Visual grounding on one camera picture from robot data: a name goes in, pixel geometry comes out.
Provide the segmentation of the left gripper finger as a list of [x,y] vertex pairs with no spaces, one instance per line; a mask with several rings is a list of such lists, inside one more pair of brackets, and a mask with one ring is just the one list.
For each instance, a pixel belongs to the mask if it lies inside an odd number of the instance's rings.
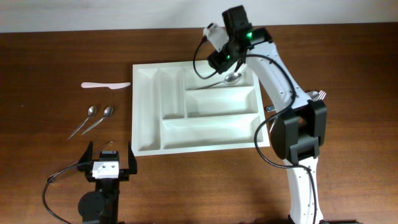
[[128,171],[129,174],[137,174],[137,161],[132,151],[131,142],[128,142]]
[[82,164],[82,163],[86,163],[86,162],[91,162],[92,155],[93,155],[93,141],[90,141],[86,151],[80,157],[78,163]]

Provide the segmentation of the metal tablespoon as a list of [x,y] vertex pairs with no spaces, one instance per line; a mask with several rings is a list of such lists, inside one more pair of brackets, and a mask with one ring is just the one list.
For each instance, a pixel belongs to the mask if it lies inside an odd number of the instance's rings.
[[226,75],[222,81],[218,81],[218,82],[212,83],[210,85],[199,87],[198,90],[207,89],[207,88],[210,88],[215,85],[222,84],[222,83],[227,84],[227,85],[234,85],[235,83],[240,81],[242,76],[243,75],[241,73],[232,72],[232,73],[229,73],[228,75]]

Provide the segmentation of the metal fork with blue sheen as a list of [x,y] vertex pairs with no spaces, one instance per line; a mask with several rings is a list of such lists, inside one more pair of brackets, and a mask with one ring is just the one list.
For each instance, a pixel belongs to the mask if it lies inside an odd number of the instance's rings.
[[269,127],[268,127],[268,132],[269,132],[269,133],[271,133],[271,131],[272,131],[274,125],[275,125],[275,121],[276,121],[276,119],[273,119],[272,122],[271,122],[271,124],[269,125]]

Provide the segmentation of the metal tablespoon crosswise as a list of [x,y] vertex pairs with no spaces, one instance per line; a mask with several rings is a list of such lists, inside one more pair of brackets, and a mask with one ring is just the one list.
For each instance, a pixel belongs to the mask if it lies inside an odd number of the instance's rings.
[[[311,99],[315,99],[319,95],[319,92],[317,92],[317,91],[308,91],[307,95]],[[272,112],[272,111],[275,110],[274,106],[267,106],[267,107],[265,107],[265,109],[266,109],[267,112]]]

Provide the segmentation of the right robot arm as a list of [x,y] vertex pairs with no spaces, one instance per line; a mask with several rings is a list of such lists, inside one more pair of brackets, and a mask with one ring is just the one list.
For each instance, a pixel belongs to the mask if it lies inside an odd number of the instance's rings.
[[217,73],[246,64],[264,87],[275,108],[271,146],[287,171],[290,189],[290,223],[323,223],[318,201],[316,171],[320,147],[325,139],[327,108],[313,100],[294,80],[264,27],[254,28],[243,6],[222,13],[224,28],[210,24],[204,38],[213,45],[209,66]]

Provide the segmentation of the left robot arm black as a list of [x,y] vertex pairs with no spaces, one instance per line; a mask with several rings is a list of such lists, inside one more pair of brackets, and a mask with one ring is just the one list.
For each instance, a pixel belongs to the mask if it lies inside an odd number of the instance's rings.
[[88,182],[95,183],[94,191],[84,194],[78,203],[83,223],[119,223],[119,185],[137,173],[137,161],[128,144],[128,168],[119,167],[118,151],[101,151],[93,159],[93,143],[78,161],[78,170],[85,173]]

